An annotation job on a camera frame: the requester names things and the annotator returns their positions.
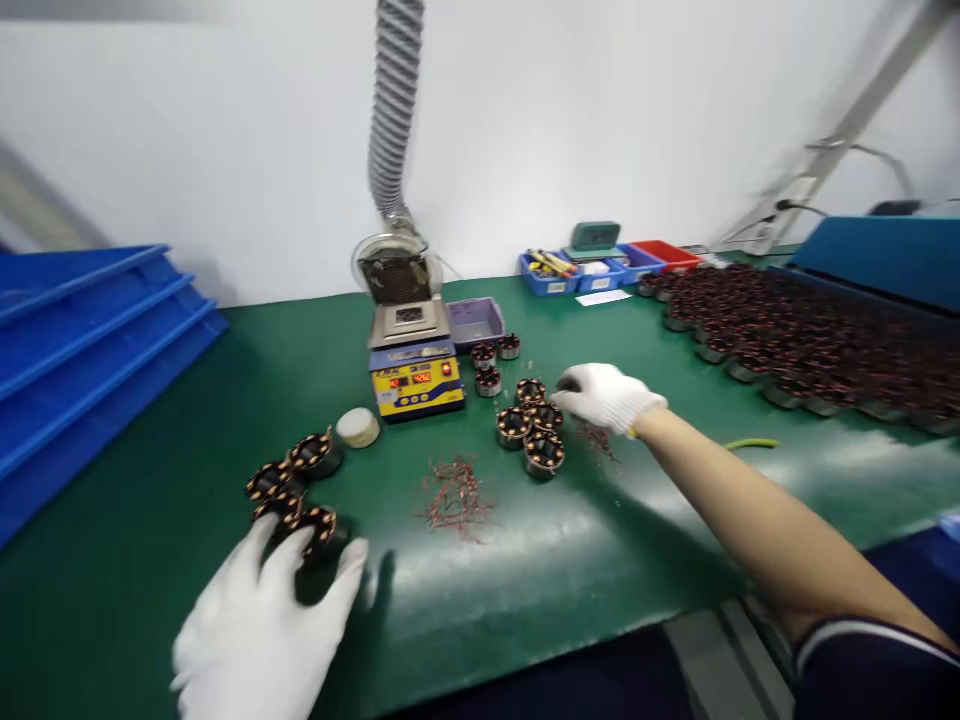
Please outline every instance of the blue plastic crate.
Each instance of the blue plastic crate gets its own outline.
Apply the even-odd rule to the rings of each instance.
[[[0,256],[0,547],[226,328],[167,249]]]
[[[623,251],[623,254],[630,260],[630,266],[619,260],[623,267],[623,277],[620,279],[621,285],[633,285],[647,273],[658,273],[667,266],[660,258],[655,258],[650,253],[644,252],[633,245],[617,245],[617,250]]]
[[[583,270],[577,268],[577,274],[572,278],[541,278],[530,272],[528,269],[530,263],[536,262],[527,254],[520,256],[520,274],[527,281],[530,290],[534,295],[567,295],[575,292],[580,279],[583,277]]]
[[[560,257],[563,260],[570,260],[570,257],[564,252],[560,253]],[[620,287],[620,282],[623,280],[624,275],[623,265],[612,258],[600,260],[599,262],[606,263],[607,267],[610,268],[610,272],[601,275],[586,275],[583,273],[583,268],[577,266],[577,272],[581,275],[577,292],[597,292],[599,290],[613,290]]]

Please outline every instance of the sleeve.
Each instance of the sleeve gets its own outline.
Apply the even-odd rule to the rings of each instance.
[[[876,620],[835,618],[798,645],[795,718],[956,718],[960,657]]]

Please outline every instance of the white wall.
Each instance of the white wall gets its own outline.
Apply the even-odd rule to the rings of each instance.
[[[0,23],[0,139],[112,242],[169,243],[226,304],[353,291],[350,252],[379,230],[374,0],[220,5],[202,23]],[[580,220],[715,237],[832,128],[919,0],[427,5],[407,197],[445,259],[483,277]],[[864,138],[909,145],[938,190],[960,122],[941,45],[934,85]],[[882,177],[860,160],[843,172]],[[850,184],[825,188],[830,209],[862,209]]]

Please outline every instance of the white label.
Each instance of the white label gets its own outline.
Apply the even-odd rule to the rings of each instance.
[[[593,293],[591,295],[580,295],[577,302],[584,307],[590,305],[599,305],[600,303],[613,302],[614,300],[626,300],[627,295],[623,290],[607,290],[605,293]]]

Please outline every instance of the white glove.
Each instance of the white glove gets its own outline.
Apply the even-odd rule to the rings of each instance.
[[[186,720],[305,720],[343,637],[368,544],[343,551],[337,577],[313,607],[294,597],[293,576],[313,528],[293,533],[263,564],[277,524],[253,525],[200,594],[173,644],[178,706]]]
[[[561,410],[577,415],[597,427],[618,435],[632,435],[634,421],[651,408],[667,406],[662,395],[650,392],[636,378],[613,365],[574,365],[557,383],[560,392],[550,399]]]

